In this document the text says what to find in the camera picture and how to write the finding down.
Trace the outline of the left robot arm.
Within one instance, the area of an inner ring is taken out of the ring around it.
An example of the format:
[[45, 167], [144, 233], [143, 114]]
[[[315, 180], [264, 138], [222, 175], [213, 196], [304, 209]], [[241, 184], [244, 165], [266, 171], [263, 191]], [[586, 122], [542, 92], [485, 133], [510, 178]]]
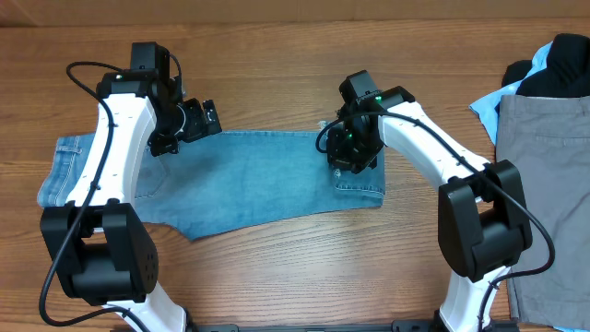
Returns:
[[63, 322], [72, 326], [118, 314], [135, 331], [194, 331], [188, 311], [158, 282], [156, 245], [135, 211], [136, 183], [146, 150], [158, 157], [221, 132], [213, 101], [185, 100], [183, 77], [171, 75], [178, 59], [154, 41], [132, 45], [130, 66], [106, 65], [95, 89], [98, 122], [88, 158], [60, 207], [41, 215], [41, 234], [52, 265], [41, 287], [41, 319], [53, 279], [66, 296], [93, 306]]

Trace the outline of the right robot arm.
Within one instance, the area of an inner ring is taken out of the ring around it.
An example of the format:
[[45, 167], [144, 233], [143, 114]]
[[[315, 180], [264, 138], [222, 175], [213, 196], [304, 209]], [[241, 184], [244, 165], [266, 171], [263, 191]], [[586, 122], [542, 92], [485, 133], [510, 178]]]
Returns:
[[438, 245], [452, 269], [447, 295], [431, 319], [395, 320], [394, 331], [516, 331], [490, 318], [498, 286], [532, 242], [519, 171], [462, 147], [402, 87], [380, 90], [362, 70], [340, 84], [344, 104], [322, 131], [328, 163], [359, 173], [384, 147], [401, 153], [438, 194]]

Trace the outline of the blue denim jeans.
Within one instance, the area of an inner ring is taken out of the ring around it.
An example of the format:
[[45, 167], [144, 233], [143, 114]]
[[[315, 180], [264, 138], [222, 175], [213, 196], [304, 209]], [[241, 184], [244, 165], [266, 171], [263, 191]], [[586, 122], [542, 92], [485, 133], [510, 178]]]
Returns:
[[189, 240], [281, 219], [384, 202], [384, 156], [358, 174], [329, 165], [314, 132], [226, 131], [159, 157], [113, 140], [100, 184], [136, 169], [134, 208], [144, 222]]

